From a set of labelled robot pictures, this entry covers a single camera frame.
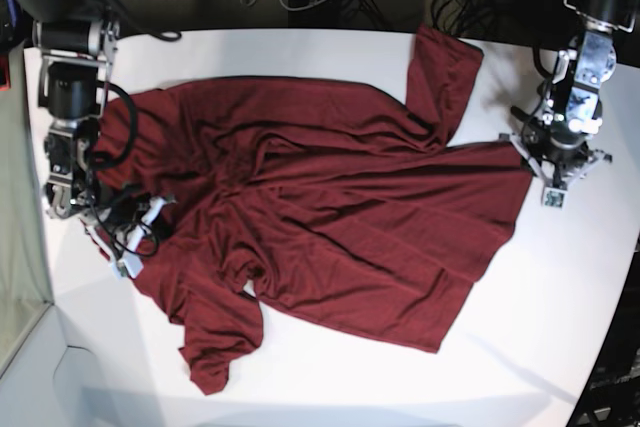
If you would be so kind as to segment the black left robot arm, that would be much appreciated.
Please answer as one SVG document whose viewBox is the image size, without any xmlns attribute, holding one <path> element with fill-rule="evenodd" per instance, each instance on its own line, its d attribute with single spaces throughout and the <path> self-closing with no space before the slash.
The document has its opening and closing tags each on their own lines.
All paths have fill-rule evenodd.
<svg viewBox="0 0 640 427">
<path fill-rule="evenodd" d="M 634 29 L 639 0 L 563 0 L 580 20 L 568 46 L 544 74 L 530 113 L 512 107 L 520 122 L 507 140 L 543 183 L 542 203 L 560 208 L 570 186 L 611 154 L 588 145 L 603 125 L 600 90 L 617 64 L 614 35 Z"/>
</svg>

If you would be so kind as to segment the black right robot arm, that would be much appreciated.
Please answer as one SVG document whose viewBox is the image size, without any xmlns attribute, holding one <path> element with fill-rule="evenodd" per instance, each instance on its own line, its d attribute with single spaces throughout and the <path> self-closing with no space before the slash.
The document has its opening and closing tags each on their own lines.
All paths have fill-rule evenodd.
<svg viewBox="0 0 640 427">
<path fill-rule="evenodd" d="M 165 42 L 181 35 L 141 25 L 120 0 L 17 3 L 33 20 L 42 58 L 38 105 L 52 118 L 44 141 L 48 214 L 79 218 L 116 274 L 134 278 L 147 257 L 140 243 L 158 246 L 168 235 L 160 213 L 171 200 L 136 184 L 112 188 L 98 177 L 130 157 L 139 133 L 134 100 L 111 80 L 120 26 Z"/>
</svg>

